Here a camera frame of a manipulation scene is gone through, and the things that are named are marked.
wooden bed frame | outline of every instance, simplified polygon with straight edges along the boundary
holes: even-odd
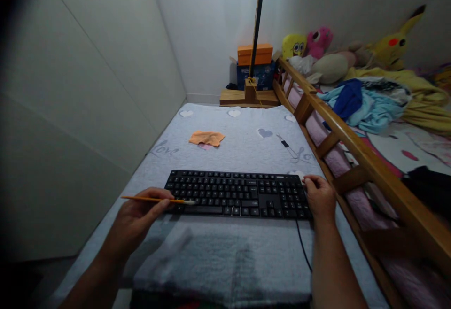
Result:
[[[389,305],[393,308],[406,307],[405,300],[397,291],[379,258],[427,259],[449,282],[451,279],[451,232],[407,189],[351,128],[316,96],[317,91],[297,70],[281,57],[276,61],[276,70],[279,71],[279,78],[273,82],[274,92],[281,104],[296,117],[326,178],[336,189],[343,213]],[[288,74],[291,76],[291,81],[285,93],[283,85]],[[288,95],[294,82],[304,91],[296,109],[288,102]],[[305,123],[313,110],[316,110],[332,129],[318,147],[315,146],[305,128]],[[345,144],[359,165],[340,177],[334,178],[323,158],[339,141]],[[365,232],[361,230],[343,194],[368,181],[378,186],[396,210],[403,223],[402,227]]]

wardrobe door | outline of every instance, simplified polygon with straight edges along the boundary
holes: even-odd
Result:
[[[185,99],[156,0],[63,0],[157,133]]]
[[[157,138],[61,0],[23,0],[4,59],[12,100],[133,173]]]
[[[18,261],[75,255],[156,132],[61,0],[23,0],[2,61],[0,216]]]

space bar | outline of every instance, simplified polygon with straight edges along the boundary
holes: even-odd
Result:
[[[208,206],[185,206],[184,214],[211,214],[221,215],[222,207],[208,207]]]

spongebob plush toy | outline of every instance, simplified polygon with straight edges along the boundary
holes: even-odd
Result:
[[[421,19],[425,8],[426,5],[417,8],[398,33],[382,38],[375,45],[369,44],[366,46],[367,49],[373,52],[378,62],[385,64],[385,69],[402,70],[404,68],[401,57],[404,55],[407,47],[406,34]]]
[[[305,35],[288,34],[282,42],[282,56],[284,59],[289,59],[295,55],[302,57],[306,47],[307,37]]]

pink plush toy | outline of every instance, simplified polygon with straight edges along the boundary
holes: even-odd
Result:
[[[310,32],[307,36],[307,55],[311,55],[316,59],[321,59],[333,38],[333,33],[327,27],[321,27],[314,33]]]

